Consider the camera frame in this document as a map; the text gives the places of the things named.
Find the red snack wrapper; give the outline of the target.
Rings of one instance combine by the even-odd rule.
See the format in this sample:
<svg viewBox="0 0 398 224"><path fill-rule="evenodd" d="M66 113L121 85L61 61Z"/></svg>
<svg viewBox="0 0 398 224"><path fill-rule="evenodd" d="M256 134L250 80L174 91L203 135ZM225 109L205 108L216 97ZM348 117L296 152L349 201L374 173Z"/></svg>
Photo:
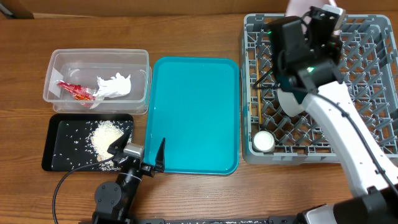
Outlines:
<svg viewBox="0 0 398 224"><path fill-rule="evenodd" d="M94 89L65 82L58 82L57 85L68 91L75 100L95 100L96 90Z"/></svg>

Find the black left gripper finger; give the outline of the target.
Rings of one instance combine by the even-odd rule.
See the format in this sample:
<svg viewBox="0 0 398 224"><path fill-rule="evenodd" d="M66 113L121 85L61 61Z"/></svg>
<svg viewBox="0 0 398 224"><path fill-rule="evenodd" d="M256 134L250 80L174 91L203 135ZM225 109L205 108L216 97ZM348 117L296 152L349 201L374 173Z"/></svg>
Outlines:
<svg viewBox="0 0 398 224"><path fill-rule="evenodd" d="M158 150L156 158L155 158L155 171L156 172L164 173L164 170L165 170L164 150L165 150L165 138L162 139L161 144L159 146L159 150Z"/></svg>
<svg viewBox="0 0 398 224"><path fill-rule="evenodd" d="M123 149L127 146L129 140L131 139L131 135L131 130L125 131L121 137L117 138L117 140L109 145L107 152L110 154L122 153Z"/></svg>

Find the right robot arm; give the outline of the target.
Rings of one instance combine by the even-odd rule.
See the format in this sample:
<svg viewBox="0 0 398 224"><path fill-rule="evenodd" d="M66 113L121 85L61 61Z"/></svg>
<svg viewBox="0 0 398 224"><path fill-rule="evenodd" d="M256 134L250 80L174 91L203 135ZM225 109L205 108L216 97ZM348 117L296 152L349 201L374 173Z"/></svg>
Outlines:
<svg viewBox="0 0 398 224"><path fill-rule="evenodd" d="M352 194L350 200L300 212L295 223L396 223L397 167L360 117L338 66L344 17L342 8L326 4L267 25L272 73L278 90L286 93L281 107L289 115L305 111L315 120Z"/></svg>

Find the wooden chopstick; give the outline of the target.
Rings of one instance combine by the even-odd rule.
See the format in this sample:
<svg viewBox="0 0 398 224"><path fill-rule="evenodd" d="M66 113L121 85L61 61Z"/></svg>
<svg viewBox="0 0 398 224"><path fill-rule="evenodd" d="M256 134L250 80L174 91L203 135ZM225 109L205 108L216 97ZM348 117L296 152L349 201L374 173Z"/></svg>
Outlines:
<svg viewBox="0 0 398 224"><path fill-rule="evenodd" d="M259 120L259 129L261 129L262 124L262 115L261 115L261 91L258 89L259 86L259 78L260 76L260 69L259 69L259 59L256 59L256 91L257 91L257 115Z"/></svg>

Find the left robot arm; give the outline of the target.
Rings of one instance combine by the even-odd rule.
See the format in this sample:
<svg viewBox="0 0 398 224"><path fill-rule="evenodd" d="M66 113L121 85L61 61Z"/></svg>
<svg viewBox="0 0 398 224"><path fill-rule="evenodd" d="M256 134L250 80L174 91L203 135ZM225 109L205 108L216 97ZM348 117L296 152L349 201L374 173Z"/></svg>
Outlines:
<svg viewBox="0 0 398 224"><path fill-rule="evenodd" d="M107 152L113 155L111 161L120 171L114 182L104 182L96 189L92 223L136 223L129 211L142 177L153 177L165 170L165 139L151 165L144 162L144 148L129 142L130 137L130 132L124 133L108 147Z"/></svg>

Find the white paper cup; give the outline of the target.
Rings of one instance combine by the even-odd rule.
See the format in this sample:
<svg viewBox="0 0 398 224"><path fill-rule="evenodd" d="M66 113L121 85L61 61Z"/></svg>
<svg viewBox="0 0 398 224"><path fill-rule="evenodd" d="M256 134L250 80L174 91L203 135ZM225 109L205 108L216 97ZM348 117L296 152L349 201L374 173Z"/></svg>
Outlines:
<svg viewBox="0 0 398 224"><path fill-rule="evenodd" d="M253 137L252 146L259 152L272 152L275 149L275 139L270 132L259 131Z"/></svg>

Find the grey bowl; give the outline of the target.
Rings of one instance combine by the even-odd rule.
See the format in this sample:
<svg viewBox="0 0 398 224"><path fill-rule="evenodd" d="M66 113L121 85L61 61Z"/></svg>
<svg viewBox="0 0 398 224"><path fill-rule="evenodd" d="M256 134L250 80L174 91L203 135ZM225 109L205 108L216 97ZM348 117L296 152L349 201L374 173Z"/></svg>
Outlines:
<svg viewBox="0 0 398 224"><path fill-rule="evenodd" d="M293 93L284 92L278 88L277 99L284 113L290 117L297 116L304 112L303 106L297 103Z"/></svg>

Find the white round plate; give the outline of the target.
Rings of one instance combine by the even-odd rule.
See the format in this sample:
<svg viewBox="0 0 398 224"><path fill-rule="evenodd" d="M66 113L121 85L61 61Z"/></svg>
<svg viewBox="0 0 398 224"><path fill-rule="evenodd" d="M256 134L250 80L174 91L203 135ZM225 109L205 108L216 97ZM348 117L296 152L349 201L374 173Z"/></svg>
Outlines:
<svg viewBox="0 0 398 224"><path fill-rule="evenodd" d="M311 6L321 8L325 4L336 5L335 0L290 0L286 9L285 15L289 16L303 16L306 12L310 10ZM324 16L316 16L318 21L333 21L330 19L329 14Z"/></svg>

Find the white tissue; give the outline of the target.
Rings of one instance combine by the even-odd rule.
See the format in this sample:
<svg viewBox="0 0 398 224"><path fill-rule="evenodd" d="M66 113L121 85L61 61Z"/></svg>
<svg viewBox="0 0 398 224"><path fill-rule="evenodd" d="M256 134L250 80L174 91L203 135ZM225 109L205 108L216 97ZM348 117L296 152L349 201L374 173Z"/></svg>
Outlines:
<svg viewBox="0 0 398 224"><path fill-rule="evenodd" d="M93 96L94 101L103 101L105 98L117 98L126 96L131 92L131 76L122 76L120 73L115 74L108 80L97 77L97 88L95 88Z"/></svg>

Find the pile of rice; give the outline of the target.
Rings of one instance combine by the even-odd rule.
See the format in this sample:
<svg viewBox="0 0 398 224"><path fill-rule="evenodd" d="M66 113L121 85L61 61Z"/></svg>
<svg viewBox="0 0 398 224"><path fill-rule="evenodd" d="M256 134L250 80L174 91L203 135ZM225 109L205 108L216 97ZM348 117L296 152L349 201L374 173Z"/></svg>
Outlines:
<svg viewBox="0 0 398 224"><path fill-rule="evenodd" d="M52 156L51 168L70 171L87 165L88 171L116 170L111 161L96 165L112 155L108 147L125 131L132 130L133 121L61 121Z"/></svg>

